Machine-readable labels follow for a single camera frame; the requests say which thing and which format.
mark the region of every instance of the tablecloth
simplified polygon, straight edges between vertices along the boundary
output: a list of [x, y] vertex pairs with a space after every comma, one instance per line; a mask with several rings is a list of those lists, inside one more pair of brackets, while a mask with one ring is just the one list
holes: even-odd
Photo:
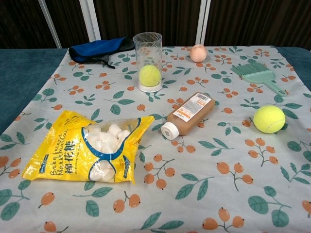
[[[163, 48], [164, 85], [150, 94], [138, 90], [134, 51], [112, 55], [116, 69], [77, 64], [66, 53], [0, 136], [1, 231], [309, 231], [310, 91], [274, 47], [207, 47], [202, 63], [189, 50]], [[287, 96], [230, 70], [254, 61], [276, 74]], [[214, 110], [190, 134], [165, 139], [159, 129], [166, 116], [196, 91], [216, 100]], [[277, 133], [254, 126], [255, 111], [267, 104], [286, 115]], [[21, 178], [65, 109], [97, 122], [155, 117], [137, 151], [136, 184]]]

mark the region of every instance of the marshmallow bag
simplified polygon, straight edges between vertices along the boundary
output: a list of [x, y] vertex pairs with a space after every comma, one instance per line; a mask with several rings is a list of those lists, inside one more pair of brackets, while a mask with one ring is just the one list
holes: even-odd
[[23, 171], [23, 178], [122, 182], [134, 180], [139, 142], [153, 116], [97, 124], [65, 110]]

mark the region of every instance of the squeeze bottle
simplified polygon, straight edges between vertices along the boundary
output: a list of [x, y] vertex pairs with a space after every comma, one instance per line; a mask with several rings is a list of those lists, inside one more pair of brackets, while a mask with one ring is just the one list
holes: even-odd
[[179, 135], [187, 135], [214, 108], [215, 100], [196, 92], [178, 109], [167, 116], [167, 122], [161, 127], [163, 135], [173, 140]]

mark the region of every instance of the comb teeth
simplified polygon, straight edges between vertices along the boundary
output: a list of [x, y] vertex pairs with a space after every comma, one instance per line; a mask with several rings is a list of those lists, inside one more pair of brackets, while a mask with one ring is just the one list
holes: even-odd
[[246, 64], [243, 66], [232, 67], [231, 70], [237, 75], [253, 74], [261, 71], [269, 70], [263, 64], [254, 62], [252, 64]]

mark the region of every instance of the pink ball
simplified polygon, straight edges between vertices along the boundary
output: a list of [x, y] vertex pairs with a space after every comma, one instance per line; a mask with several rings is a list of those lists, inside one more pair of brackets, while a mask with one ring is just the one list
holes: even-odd
[[194, 62], [202, 62], [207, 56], [207, 50], [203, 45], [195, 45], [190, 51], [190, 58]]

